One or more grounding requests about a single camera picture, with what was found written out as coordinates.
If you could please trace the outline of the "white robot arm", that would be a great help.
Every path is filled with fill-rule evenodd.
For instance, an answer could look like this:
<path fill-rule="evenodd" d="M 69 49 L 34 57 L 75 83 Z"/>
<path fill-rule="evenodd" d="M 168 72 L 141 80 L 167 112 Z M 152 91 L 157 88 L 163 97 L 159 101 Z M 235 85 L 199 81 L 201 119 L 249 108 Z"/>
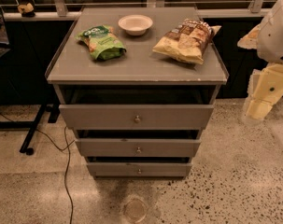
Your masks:
<path fill-rule="evenodd" d="M 237 46 L 255 49 L 267 65 L 254 69 L 248 83 L 248 97 L 244 103 L 244 120 L 263 121 L 283 96 L 283 0 L 277 0 L 262 21 Z"/>

